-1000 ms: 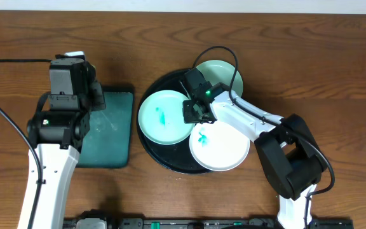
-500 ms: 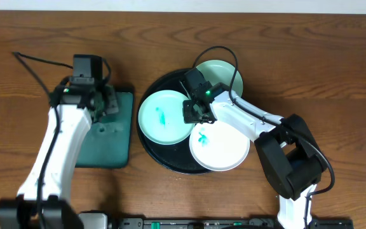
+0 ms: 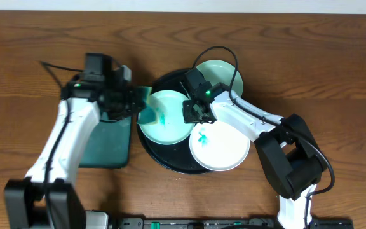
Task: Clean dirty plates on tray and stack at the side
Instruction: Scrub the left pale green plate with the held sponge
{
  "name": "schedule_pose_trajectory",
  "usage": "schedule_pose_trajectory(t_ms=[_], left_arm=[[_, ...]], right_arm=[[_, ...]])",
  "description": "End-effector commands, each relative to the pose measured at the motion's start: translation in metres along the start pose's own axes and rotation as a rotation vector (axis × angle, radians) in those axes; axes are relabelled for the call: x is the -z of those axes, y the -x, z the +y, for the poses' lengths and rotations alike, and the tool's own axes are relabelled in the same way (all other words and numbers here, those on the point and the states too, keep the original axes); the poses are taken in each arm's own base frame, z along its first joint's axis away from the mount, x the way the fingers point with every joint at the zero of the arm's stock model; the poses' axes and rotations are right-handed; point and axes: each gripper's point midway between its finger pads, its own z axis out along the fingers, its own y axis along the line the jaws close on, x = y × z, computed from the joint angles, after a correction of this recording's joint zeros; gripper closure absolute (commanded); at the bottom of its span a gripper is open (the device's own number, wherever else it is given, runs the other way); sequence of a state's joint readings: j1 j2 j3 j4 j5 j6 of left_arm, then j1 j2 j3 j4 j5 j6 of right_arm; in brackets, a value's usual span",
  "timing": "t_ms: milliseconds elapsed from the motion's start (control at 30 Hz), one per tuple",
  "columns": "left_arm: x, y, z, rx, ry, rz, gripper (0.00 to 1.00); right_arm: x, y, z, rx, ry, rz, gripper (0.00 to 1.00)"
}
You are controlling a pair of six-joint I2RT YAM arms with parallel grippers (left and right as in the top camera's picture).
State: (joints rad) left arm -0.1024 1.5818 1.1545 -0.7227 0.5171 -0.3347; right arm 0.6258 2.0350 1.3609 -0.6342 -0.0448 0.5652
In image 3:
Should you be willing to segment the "green yellow sponge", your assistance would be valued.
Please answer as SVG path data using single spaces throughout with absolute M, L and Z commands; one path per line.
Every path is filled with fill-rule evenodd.
M 142 101 L 144 108 L 139 112 L 137 123 L 139 125 L 152 125 L 158 121 L 158 116 L 155 110 L 149 105 L 149 98 L 152 92 L 152 87 L 141 86 L 138 87 L 139 92 L 142 94 Z

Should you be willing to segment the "mint green plate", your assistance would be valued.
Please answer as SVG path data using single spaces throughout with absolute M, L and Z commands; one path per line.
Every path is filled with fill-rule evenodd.
M 196 68 L 212 85 L 224 83 L 225 85 L 229 86 L 234 73 L 234 66 L 223 60 L 208 60 L 199 64 L 196 66 Z M 236 72 L 233 90 L 238 96 L 242 96 L 243 79 L 239 71 Z
M 193 123 L 185 123 L 183 102 L 188 97 L 174 90 L 161 90 L 151 94 L 147 107 L 138 115 L 137 124 L 152 142 L 171 145 L 188 137 Z

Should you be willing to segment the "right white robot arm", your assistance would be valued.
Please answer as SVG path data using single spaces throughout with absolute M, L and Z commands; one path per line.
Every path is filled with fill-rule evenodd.
M 239 97 L 231 86 L 212 85 L 192 68 L 183 87 L 190 98 L 183 102 L 185 123 L 225 123 L 243 134 L 257 150 L 265 177 L 280 196 L 277 219 L 283 228 L 309 228 L 311 198 L 328 192 L 334 170 L 319 149 L 306 122 L 267 113 Z

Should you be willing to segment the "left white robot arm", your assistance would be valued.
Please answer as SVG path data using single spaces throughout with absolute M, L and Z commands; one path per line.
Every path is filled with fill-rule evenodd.
M 102 211 L 87 211 L 76 194 L 80 161 L 95 127 L 114 123 L 145 108 L 141 88 L 131 84 L 132 72 L 109 55 L 87 53 L 84 69 L 62 83 L 43 68 L 60 89 L 58 114 L 50 136 L 34 165 L 23 179 L 10 179 L 4 201 L 10 228 L 112 228 Z

